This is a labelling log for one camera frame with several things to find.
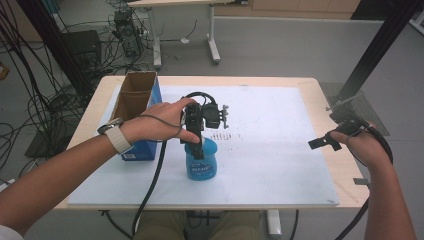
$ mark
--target hand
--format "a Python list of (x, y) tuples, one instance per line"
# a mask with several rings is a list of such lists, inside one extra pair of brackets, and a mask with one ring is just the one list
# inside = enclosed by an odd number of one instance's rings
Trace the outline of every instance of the hand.
[(330, 136), (345, 144), (352, 153), (363, 162), (369, 170), (383, 165), (391, 165), (389, 156), (384, 151), (380, 143), (367, 131), (363, 131), (356, 137), (333, 131)]
[(198, 143), (200, 139), (194, 133), (186, 131), (185, 129), (180, 130), (179, 127), (181, 125), (181, 111), (190, 103), (196, 103), (196, 101), (191, 98), (182, 98), (172, 104), (155, 104), (141, 115), (150, 115), (168, 124), (153, 117), (137, 117), (125, 122), (121, 126), (121, 130), (123, 132), (125, 131), (124, 136), (130, 142), (140, 139), (167, 140), (177, 137), (187, 142)]

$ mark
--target table frame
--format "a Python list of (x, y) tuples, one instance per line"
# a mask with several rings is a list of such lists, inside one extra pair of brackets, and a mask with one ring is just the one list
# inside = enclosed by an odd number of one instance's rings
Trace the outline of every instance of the table frame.
[(153, 39), (153, 65), (154, 67), (159, 70), (162, 67), (162, 58), (161, 58), (161, 50), (160, 50), (160, 39), (156, 33), (156, 20), (154, 16), (154, 10), (153, 7), (155, 6), (172, 6), (172, 5), (181, 5), (181, 4), (208, 4), (209, 5), (209, 33), (206, 34), (209, 48), (212, 53), (212, 59), (213, 61), (218, 64), (221, 61), (221, 57), (218, 52), (218, 48), (215, 43), (215, 22), (214, 22), (214, 15), (215, 15), (215, 7), (214, 5), (216, 3), (228, 3), (232, 2), (233, 0), (218, 0), (218, 1), (202, 1), (202, 0), (169, 0), (169, 1), (161, 1), (161, 0), (143, 0), (143, 1), (137, 1), (137, 2), (130, 2), (128, 3), (128, 6), (137, 8), (142, 7), (147, 11), (147, 15), (149, 17), (150, 22), (150, 31), (152, 33), (152, 39)]

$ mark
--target electronic equipment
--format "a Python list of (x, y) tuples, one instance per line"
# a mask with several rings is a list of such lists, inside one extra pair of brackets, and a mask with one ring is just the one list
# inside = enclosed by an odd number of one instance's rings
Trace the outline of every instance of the electronic equipment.
[(188, 143), (191, 153), (194, 156), (194, 159), (204, 159), (203, 156), (203, 142), (201, 131), (204, 130), (203, 119), (205, 120), (207, 128), (219, 128), (220, 122), (224, 123), (224, 128), (228, 128), (227, 125), (227, 115), (228, 115), (228, 106), (223, 105), (222, 110), (218, 110), (218, 104), (215, 102), (215, 99), (203, 92), (193, 92), (188, 94), (186, 97), (195, 97), (202, 96), (205, 99), (209, 98), (210, 103), (204, 103), (200, 105), (199, 103), (189, 104), (182, 112), (181, 123), (186, 125), (186, 130), (196, 134), (200, 138), (199, 143)]
[(95, 30), (62, 33), (62, 38), (82, 68), (101, 65), (102, 45)]
[[(347, 111), (346, 109), (337, 109), (336, 111), (330, 114), (330, 118), (333, 119), (334, 122), (339, 124), (339, 126), (333, 131), (338, 131), (348, 136), (357, 136), (359, 133), (361, 133), (362, 130), (369, 126), (367, 122), (363, 121), (358, 116), (356, 116), (356, 114)], [(311, 149), (331, 145), (334, 151), (340, 150), (342, 148), (340, 146), (340, 143), (334, 140), (330, 136), (330, 133), (331, 131), (327, 132), (325, 136), (321, 138), (309, 141), (308, 143)]]
[(126, 57), (135, 57), (141, 55), (142, 44), (139, 38), (139, 30), (132, 21), (132, 11), (116, 11), (114, 22), (116, 32), (114, 33), (122, 43)]

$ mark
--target cardboard box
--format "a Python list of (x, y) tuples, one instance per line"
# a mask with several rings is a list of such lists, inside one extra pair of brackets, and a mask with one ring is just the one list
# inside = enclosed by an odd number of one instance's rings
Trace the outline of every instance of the cardboard box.
[[(125, 76), (119, 91), (112, 118), (121, 117), (124, 121), (133, 119), (156, 103), (162, 102), (156, 72), (131, 72)], [(154, 160), (156, 142), (140, 140), (133, 148), (122, 154), (125, 161)]]

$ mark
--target watch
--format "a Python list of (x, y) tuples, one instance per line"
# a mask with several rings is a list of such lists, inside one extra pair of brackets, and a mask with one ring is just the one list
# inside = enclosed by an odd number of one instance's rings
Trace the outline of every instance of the watch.
[(115, 118), (97, 129), (97, 132), (100, 135), (106, 134), (109, 141), (119, 154), (122, 154), (131, 148), (131, 144), (127, 141), (124, 134), (122, 134), (121, 129), (119, 129), (123, 123), (124, 121), (122, 118)]

